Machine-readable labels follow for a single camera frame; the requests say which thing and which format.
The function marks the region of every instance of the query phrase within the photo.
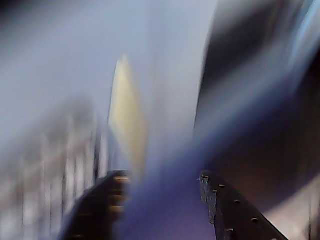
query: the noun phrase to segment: bolt hole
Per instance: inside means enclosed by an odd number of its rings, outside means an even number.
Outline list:
[[[254,217],[254,218],[251,219],[251,221],[252,221],[254,224],[257,224],[259,220],[258,220],[258,218]]]

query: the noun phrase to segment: yellow panel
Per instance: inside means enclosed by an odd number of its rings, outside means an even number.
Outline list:
[[[149,131],[134,75],[126,56],[117,62],[115,68],[109,125],[121,150],[131,162],[133,174],[141,179],[145,170]]]

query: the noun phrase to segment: blurry railing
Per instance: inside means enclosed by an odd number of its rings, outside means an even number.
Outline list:
[[[107,139],[97,134],[92,108],[70,108],[51,127],[30,136],[0,175],[0,239],[58,236],[64,216],[96,178],[107,175]],[[95,158],[97,136],[100,143]]]

